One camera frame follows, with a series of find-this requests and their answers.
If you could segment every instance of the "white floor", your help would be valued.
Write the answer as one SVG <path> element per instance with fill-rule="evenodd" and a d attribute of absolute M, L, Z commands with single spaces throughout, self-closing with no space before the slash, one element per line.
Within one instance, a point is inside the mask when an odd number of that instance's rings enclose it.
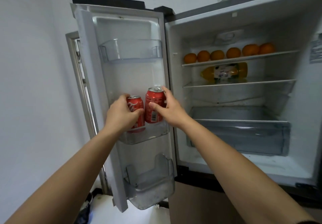
<path fill-rule="evenodd" d="M 128 209 L 121 213 L 113 206 L 112 198 L 108 195 L 95 197 L 91 224 L 170 224 L 169 209 L 152 206 L 146 210 L 138 210 L 128 201 Z"/>

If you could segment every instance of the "barcode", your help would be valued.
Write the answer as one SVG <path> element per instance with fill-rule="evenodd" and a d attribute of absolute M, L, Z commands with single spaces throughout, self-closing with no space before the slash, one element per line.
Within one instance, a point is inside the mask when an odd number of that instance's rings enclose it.
<path fill-rule="evenodd" d="M 158 115 L 158 112 L 153 111 L 151 113 L 151 122 L 156 122 L 156 116 Z"/>

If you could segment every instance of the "soda can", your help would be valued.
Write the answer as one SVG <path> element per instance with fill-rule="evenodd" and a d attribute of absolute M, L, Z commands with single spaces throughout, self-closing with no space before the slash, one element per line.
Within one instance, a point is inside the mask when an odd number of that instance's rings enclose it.
<path fill-rule="evenodd" d="M 134 96 L 128 97 L 127 98 L 127 106 L 128 106 L 128 108 L 130 109 L 131 112 L 134 112 L 137 109 L 144 109 L 143 100 L 141 99 L 141 96 L 139 96 L 139 95 L 134 95 Z M 142 131 L 145 130 L 145 128 L 133 130 L 135 128 L 142 127 L 142 126 L 145 126 L 144 114 L 141 115 L 141 116 L 139 116 L 139 119 L 137 120 L 137 122 L 135 123 L 135 125 L 128 132 L 129 133 L 139 133 L 139 132 L 142 132 Z"/>
<path fill-rule="evenodd" d="M 163 120 L 163 117 L 158 112 L 152 110 L 149 106 L 150 102 L 165 107 L 166 96 L 163 90 L 159 87 L 149 88 L 145 95 L 145 112 L 144 118 L 147 123 L 157 123 Z"/>

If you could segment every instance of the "person's left hand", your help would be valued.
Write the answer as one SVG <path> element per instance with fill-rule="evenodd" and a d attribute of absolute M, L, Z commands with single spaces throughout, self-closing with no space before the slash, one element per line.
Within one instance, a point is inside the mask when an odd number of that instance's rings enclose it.
<path fill-rule="evenodd" d="M 104 131 L 121 134 L 134 126 L 140 115 L 144 113 L 144 109 L 138 109 L 130 112 L 126 99 L 129 94 L 122 94 L 107 111 L 107 118 Z"/>

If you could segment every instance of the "person's left arm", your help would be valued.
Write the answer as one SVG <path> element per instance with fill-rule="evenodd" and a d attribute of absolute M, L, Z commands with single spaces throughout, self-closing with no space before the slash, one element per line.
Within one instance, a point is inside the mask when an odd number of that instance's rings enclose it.
<path fill-rule="evenodd" d="M 5 224 L 72 224 L 119 136 L 138 120 L 125 94 L 107 112 L 105 127 L 39 187 Z"/>

